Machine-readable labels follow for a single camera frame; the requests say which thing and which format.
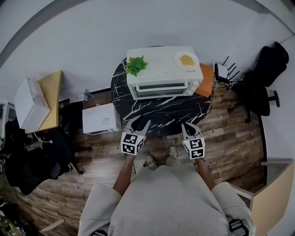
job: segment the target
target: round table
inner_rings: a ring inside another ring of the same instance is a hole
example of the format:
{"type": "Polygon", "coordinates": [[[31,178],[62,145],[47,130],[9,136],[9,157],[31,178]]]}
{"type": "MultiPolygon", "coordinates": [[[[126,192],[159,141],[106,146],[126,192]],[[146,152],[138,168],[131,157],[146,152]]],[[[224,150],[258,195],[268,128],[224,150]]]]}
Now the round table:
{"type": "Polygon", "coordinates": [[[144,115],[141,130],[150,119],[147,135],[169,136],[182,133],[181,123],[197,124],[204,118],[211,102],[199,94],[158,99],[133,100],[127,86],[126,58],[117,67],[111,83],[112,102],[124,121],[144,115]]]}

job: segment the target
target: plate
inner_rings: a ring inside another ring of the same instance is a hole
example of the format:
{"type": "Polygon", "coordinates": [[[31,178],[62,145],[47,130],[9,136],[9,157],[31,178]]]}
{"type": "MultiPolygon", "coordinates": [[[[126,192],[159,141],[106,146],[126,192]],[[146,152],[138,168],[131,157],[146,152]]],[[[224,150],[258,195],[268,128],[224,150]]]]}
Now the plate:
{"type": "Polygon", "coordinates": [[[180,69],[182,69],[184,71],[194,71],[197,69],[197,66],[200,65],[200,61],[197,58],[197,56],[191,52],[188,52],[188,51],[179,51],[179,52],[175,53],[173,56],[173,61],[174,61],[175,65],[177,65],[180,69]],[[190,56],[194,60],[195,64],[194,65],[183,65],[180,61],[180,57],[183,55],[190,56]]]}

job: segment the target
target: cable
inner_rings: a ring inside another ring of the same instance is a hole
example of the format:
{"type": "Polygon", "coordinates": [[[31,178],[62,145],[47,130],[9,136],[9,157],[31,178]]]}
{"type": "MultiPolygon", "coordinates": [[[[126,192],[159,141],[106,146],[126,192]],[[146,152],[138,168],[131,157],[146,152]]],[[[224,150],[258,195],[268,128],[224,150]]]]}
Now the cable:
{"type": "Polygon", "coordinates": [[[41,139],[39,139],[39,138],[38,138],[38,136],[36,135],[36,133],[35,133],[35,132],[33,132],[33,133],[35,134],[36,138],[37,138],[39,141],[41,141],[41,142],[49,142],[49,143],[53,143],[53,141],[52,141],[52,140],[50,140],[50,141],[42,141],[41,139]]]}

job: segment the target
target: strap buckle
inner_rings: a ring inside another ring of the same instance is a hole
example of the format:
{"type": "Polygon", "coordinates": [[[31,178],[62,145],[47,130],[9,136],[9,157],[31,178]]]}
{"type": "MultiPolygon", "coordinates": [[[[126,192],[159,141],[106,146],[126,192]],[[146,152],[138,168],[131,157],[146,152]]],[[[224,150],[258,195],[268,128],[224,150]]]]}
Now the strap buckle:
{"type": "Polygon", "coordinates": [[[234,233],[235,236],[248,236],[249,230],[242,223],[240,219],[232,219],[229,222],[230,231],[234,233]]]}

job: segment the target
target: food on plate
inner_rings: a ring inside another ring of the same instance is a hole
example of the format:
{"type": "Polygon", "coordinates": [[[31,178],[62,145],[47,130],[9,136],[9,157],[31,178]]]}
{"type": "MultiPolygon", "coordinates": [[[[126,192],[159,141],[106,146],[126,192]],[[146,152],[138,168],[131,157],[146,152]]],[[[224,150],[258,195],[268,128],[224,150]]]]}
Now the food on plate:
{"type": "Polygon", "coordinates": [[[179,59],[180,59],[181,64],[184,65],[184,66],[195,65],[194,60],[188,55],[183,55],[179,59]]]}

